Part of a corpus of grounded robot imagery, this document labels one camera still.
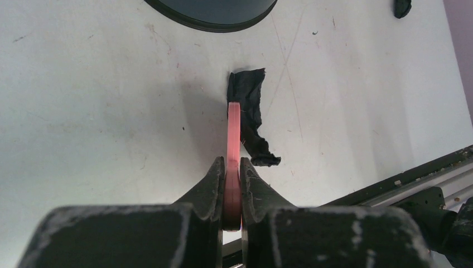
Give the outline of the pink hand brush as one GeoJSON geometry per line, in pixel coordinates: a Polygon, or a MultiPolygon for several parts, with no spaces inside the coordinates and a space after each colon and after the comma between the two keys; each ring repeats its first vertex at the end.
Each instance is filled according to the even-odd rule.
{"type": "Polygon", "coordinates": [[[223,230],[237,231],[241,225],[242,190],[240,167],[240,115],[238,102],[228,105],[228,131],[226,150],[225,187],[223,197],[223,230]]]}

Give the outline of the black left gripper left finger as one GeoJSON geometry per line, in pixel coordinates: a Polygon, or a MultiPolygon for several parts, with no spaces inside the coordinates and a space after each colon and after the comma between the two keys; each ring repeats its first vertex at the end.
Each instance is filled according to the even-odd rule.
{"type": "Polygon", "coordinates": [[[225,162],[172,204],[58,207],[19,267],[221,267],[225,162]]]}

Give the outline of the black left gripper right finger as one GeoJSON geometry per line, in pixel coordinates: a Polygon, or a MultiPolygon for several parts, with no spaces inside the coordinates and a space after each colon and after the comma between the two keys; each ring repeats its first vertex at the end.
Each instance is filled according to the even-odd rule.
{"type": "Polygon", "coordinates": [[[419,227],[396,207],[298,208],[240,161],[246,267],[434,267],[419,227]]]}

